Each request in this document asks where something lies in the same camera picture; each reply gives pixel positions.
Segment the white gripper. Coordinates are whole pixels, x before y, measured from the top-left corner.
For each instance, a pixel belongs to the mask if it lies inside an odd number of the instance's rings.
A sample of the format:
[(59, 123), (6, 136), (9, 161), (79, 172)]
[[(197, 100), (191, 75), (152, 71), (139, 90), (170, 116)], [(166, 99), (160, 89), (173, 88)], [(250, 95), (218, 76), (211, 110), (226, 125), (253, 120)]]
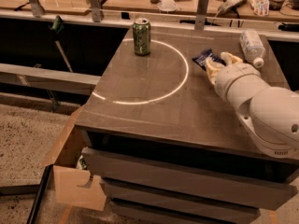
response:
[(227, 66), (214, 62), (210, 57), (206, 58), (206, 73), (211, 84), (215, 85), (215, 92), (223, 101), (227, 100), (228, 90), (238, 79), (249, 75), (261, 76), (252, 65), (243, 63), (241, 58), (230, 52), (222, 52), (221, 58)]

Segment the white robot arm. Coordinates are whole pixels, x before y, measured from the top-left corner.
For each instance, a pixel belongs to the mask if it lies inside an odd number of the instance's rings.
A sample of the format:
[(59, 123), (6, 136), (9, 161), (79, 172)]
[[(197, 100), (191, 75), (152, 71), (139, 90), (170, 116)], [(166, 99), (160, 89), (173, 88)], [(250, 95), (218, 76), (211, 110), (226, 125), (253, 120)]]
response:
[(229, 52), (222, 63), (205, 58), (206, 73), (220, 98), (231, 105), (262, 153), (290, 158), (299, 151), (299, 94), (273, 87), (252, 65)]

